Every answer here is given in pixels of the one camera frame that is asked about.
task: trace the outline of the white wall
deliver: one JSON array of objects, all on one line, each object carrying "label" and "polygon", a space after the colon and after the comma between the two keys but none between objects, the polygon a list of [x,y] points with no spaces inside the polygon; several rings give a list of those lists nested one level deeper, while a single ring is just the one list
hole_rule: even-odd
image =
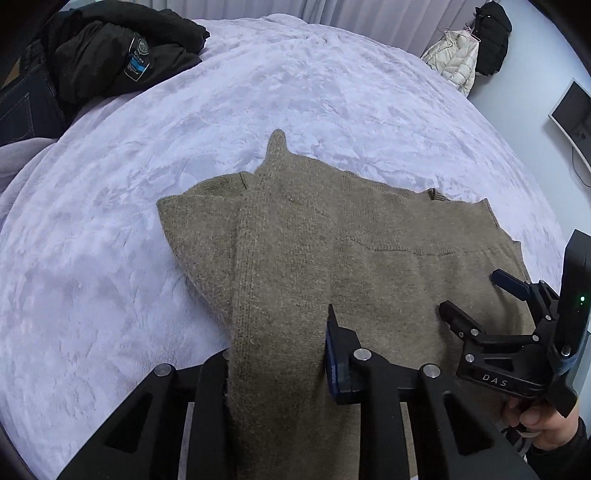
[{"label": "white wall", "polygon": [[[548,114],[572,78],[591,92],[591,77],[554,24],[528,0],[497,0],[513,25],[509,52],[492,77],[477,77],[468,99],[499,131],[548,197],[564,237],[574,229],[591,234],[591,189],[577,178],[571,144]],[[591,174],[575,153],[577,171]],[[591,375],[581,412],[591,425]]]}]

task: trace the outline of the bed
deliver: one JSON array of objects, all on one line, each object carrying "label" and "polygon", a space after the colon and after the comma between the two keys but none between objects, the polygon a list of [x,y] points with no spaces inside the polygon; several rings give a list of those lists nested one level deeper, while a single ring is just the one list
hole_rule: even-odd
[{"label": "bed", "polygon": [[199,23],[203,63],[94,102],[0,196],[0,423],[40,480],[154,366],[228,345],[190,295],[156,201],[254,171],[276,128],[292,152],[368,179],[488,198],[531,278],[559,289],[566,242],[548,201],[419,58],[283,14]]}]

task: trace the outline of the black puffer jacket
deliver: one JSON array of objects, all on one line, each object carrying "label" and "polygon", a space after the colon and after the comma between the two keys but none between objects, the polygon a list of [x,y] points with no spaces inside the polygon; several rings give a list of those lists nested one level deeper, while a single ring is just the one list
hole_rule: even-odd
[{"label": "black puffer jacket", "polygon": [[148,89],[197,65],[209,33],[172,10],[102,0],[57,14],[41,41],[71,117],[89,99]]},{"label": "black puffer jacket", "polygon": [[476,71],[492,75],[503,65],[513,27],[505,9],[496,2],[488,2],[476,9],[474,35],[480,38]]}]

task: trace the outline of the tv screen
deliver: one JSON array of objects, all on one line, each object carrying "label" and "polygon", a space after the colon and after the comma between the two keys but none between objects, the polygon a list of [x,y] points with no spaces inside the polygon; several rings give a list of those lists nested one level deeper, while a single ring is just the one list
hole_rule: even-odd
[{"label": "tv screen", "polygon": [[583,157],[587,167],[591,162],[591,98],[574,80],[550,114]]}]

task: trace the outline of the brown knit sweater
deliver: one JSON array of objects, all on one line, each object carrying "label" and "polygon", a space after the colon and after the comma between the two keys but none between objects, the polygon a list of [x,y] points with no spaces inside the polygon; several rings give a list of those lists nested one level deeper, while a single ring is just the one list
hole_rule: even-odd
[{"label": "brown knit sweater", "polygon": [[[461,342],[437,318],[440,302],[489,333],[532,330],[527,306],[489,281],[496,268],[529,280],[519,242],[487,200],[439,200],[435,190],[396,189],[292,154],[276,130],[254,174],[158,201],[180,265],[232,334],[240,478],[357,478],[359,409],[332,403],[322,366],[329,303],[362,345],[448,373]],[[463,385],[496,420],[500,397]]]}]

